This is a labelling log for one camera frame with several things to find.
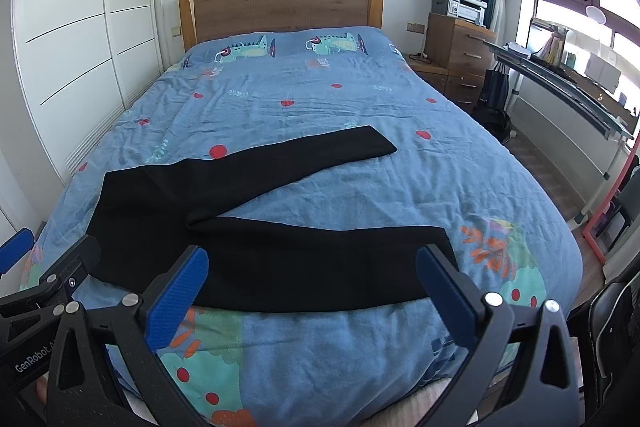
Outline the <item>black pants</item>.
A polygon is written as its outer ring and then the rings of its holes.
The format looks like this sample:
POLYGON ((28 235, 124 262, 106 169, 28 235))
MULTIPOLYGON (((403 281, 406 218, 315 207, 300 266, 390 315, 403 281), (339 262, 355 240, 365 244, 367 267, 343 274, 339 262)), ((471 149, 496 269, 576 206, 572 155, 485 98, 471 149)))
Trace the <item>black pants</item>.
POLYGON ((232 216, 234 208, 276 188, 394 152, 390 141, 367 126, 217 160, 109 172, 87 229, 100 246, 92 275, 140 293, 186 248, 198 246, 209 260, 195 300, 200 307, 341 312, 422 299, 419 249, 433 245, 452 255, 440 228, 330 231, 232 216))

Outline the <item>black chair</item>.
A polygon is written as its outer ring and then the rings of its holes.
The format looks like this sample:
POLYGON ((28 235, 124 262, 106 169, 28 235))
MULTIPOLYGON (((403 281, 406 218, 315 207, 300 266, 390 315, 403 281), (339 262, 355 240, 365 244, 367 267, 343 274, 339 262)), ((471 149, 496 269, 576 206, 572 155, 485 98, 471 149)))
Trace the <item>black chair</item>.
POLYGON ((639 282, 604 288, 589 315, 593 398, 587 426, 639 425, 639 282))

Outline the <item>blue patterned bed cover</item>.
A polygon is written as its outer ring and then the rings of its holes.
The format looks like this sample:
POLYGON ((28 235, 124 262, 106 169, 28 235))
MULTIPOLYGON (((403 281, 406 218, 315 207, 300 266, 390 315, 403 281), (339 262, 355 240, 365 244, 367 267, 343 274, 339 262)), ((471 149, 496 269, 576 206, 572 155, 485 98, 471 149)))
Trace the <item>blue patterned bed cover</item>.
MULTIPOLYGON (((326 169, 230 211, 253 225, 344 232, 443 229, 483 291, 570 309, 582 281, 574 236, 529 171, 468 114, 411 72, 374 28, 254 34, 189 51, 122 113, 58 200, 23 284, 85 233, 104 176, 370 126, 390 156, 326 169)), ((427 300, 362 311, 262 314, 195 308, 160 359, 216 426, 347 426, 448 378, 463 351, 427 300)))

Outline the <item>white wardrobe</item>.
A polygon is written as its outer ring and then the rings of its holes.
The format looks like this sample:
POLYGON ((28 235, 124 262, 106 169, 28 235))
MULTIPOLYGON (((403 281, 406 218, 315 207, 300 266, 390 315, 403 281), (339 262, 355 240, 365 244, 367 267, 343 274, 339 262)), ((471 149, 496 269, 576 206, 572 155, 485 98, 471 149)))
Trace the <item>white wardrobe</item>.
POLYGON ((162 69, 153 0, 12 0, 26 107, 62 182, 162 69))

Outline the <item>glass desk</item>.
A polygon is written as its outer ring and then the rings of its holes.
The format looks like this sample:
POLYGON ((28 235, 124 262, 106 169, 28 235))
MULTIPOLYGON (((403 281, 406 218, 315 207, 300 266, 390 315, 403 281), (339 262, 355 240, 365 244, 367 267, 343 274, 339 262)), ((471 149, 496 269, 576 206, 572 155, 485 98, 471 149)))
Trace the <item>glass desk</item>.
POLYGON ((478 41, 484 43, 491 50, 498 62, 532 80, 570 106, 605 139, 632 139, 634 137, 600 102, 590 98, 574 82, 556 75, 552 70, 532 62, 529 58, 510 51, 505 46, 497 46, 485 39, 478 39, 478 41))

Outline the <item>wooden nightstand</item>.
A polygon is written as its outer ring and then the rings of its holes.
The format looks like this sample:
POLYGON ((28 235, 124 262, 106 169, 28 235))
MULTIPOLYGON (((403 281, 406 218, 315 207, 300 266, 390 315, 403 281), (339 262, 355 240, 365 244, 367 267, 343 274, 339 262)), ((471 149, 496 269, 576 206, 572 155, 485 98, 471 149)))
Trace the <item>wooden nightstand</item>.
POLYGON ((415 60, 411 55, 404 55, 406 62, 413 72, 436 91, 444 94, 447 87, 449 72, 436 64, 415 60))

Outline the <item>wooden chest of drawers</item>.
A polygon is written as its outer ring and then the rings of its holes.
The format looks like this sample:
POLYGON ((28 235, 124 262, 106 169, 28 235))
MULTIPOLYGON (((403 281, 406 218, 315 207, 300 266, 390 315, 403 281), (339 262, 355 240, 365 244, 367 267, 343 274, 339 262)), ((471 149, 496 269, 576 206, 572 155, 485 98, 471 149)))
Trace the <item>wooden chest of drawers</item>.
POLYGON ((448 72, 444 95, 471 114, 480 98, 492 52, 485 41, 495 43, 489 29, 447 15, 428 17, 424 53, 448 72))

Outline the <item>wooden headboard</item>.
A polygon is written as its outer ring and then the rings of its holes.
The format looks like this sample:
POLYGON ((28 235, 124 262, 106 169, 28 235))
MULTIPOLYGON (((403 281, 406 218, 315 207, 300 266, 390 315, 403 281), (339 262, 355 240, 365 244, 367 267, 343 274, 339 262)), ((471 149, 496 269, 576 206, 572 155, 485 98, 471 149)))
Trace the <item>wooden headboard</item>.
POLYGON ((381 28, 384 0, 178 0, 183 47, 256 31, 381 28))

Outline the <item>white printer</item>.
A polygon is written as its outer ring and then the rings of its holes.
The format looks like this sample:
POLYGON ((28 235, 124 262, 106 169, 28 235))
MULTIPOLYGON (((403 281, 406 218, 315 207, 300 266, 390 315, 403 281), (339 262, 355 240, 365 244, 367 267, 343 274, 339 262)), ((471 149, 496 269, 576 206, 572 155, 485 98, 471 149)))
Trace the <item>white printer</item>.
POLYGON ((432 12, 454 18, 462 18, 477 26, 485 26, 488 4, 482 0, 432 0, 432 12))

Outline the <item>red frame stand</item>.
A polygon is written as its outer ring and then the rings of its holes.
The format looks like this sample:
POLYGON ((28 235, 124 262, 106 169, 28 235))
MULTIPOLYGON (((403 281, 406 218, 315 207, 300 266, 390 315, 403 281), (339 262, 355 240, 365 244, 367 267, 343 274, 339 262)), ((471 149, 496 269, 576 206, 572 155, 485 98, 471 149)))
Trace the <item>red frame stand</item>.
POLYGON ((588 221, 585 228, 582 230, 582 237, 585 239, 586 243, 591 248, 593 254, 596 256, 600 265, 605 265, 606 259, 605 254, 601 251, 600 246, 598 245, 596 238, 592 234, 592 229, 598 224, 601 216, 608 209, 608 205, 611 204, 613 197, 615 196, 620 184, 622 184, 623 179, 626 176, 627 171, 629 170, 632 161, 634 160, 634 156, 637 155, 637 150, 639 147, 639 138, 634 140, 634 145, 631 147, 631 151, 623 165, 623 168, 620 169, 620 174, 617 176, 615 182, 612 184, 611 188, 608 190, 608 194, 606 194, 605 198, 602 200, 601 205, 598 207, 597 211, 593 213, 593 216, 588 221))

